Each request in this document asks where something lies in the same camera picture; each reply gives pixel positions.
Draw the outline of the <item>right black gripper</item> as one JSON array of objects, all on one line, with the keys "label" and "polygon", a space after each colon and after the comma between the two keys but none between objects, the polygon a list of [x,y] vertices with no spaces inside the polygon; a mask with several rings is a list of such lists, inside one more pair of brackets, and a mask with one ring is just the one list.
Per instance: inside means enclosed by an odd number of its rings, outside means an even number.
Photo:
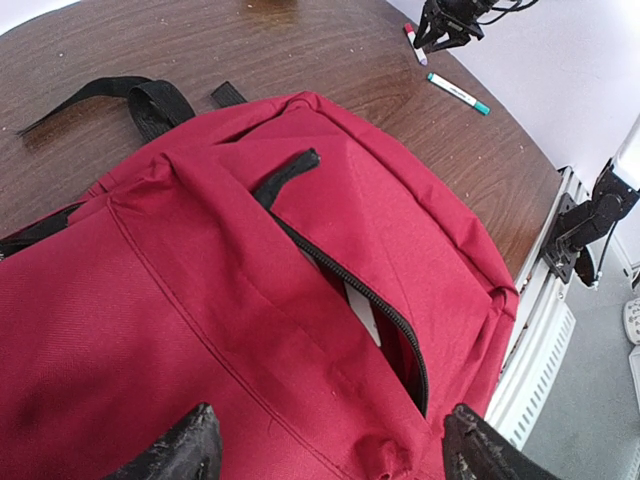
[{"label": "right black gripper", "polygon": [[415,31],[412,45],[415,49],[438,52],[467,45],[472,38],[482,40],[484,31],[477,23],[439,26],[437,19],[452,19],[472,23],[488,13],[497,0],[427,0]]}]

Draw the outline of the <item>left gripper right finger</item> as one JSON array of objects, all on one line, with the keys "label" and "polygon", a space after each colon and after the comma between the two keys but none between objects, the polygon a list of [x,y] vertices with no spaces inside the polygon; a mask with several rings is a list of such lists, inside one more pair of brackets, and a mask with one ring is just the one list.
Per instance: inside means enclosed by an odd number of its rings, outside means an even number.
[{"label": "left gripper right finger", "polygon": [[447,480],[558,480],[494,430],[466,404],[444,421],[442,453]]}]

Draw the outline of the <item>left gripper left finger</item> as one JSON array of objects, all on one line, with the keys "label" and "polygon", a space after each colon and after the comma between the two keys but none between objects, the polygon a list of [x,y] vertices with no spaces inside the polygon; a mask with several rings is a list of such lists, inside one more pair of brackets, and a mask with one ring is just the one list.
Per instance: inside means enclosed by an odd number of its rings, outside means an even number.
[{"label": "left gripper left finger", "polygon": [[219,479],[220,424],[200,403],[132,461],[106,479]]}]

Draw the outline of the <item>teal-capped white marker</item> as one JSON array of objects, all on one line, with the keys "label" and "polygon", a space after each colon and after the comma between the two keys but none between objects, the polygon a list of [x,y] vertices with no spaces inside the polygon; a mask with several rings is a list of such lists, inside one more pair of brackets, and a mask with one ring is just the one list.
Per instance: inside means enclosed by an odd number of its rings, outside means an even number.
[{"label": "teal-capped white marker", "polygon": [[450,81],[437,75],[436,73],[433,73],[433,72],[428,73],[427,80],[430,83],[436,85],[438,88],[447,92],[448,94],[454,96],[455,98],[469,105],[470,107],[472,107],[473,109],[481,113],[482,115],[487,116],[490,114],[491,109],[487,105],[480,102],[471,94],[467,93],[457,85],[451,83]]}]

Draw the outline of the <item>red backpack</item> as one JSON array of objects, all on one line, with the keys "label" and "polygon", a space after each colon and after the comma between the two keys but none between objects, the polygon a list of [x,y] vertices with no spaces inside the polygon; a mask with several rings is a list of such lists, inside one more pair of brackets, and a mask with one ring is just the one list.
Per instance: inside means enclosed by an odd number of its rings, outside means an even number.
[{"label": "red backpack", "polygon": [[[197,115],[106,77],[145,145],[1,242],[1,475],[96,479],[200,403],[224,479],[440,479],[487,410],[518,292],[478,217],[317,94]],[[349,306],[373,306],[381,347]]]}]

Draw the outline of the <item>pink-capped white marker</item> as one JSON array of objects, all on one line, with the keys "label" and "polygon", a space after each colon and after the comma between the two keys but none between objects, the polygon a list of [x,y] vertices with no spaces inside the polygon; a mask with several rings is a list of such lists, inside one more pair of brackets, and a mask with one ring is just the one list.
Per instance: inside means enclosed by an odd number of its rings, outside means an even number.
[{"label": "pink-capped white marker", "polygon": [[381,339],[370,300],[348,283],[344,283],[344,289],[350,308],[365,327],[375,345],[380,348]]}]

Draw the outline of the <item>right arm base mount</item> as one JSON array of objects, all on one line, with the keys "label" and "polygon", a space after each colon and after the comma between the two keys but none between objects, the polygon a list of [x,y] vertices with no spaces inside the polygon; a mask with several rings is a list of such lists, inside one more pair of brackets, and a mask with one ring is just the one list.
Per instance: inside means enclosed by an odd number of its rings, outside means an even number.
[{"label": "right arm base mount", "polygon": [[541,257],[564,284],[576,273],[585,286],[596,286],[598,274],[587,246],[608,232],[606,209],[602,198],[577,204],[568,193],[561,195]]}]

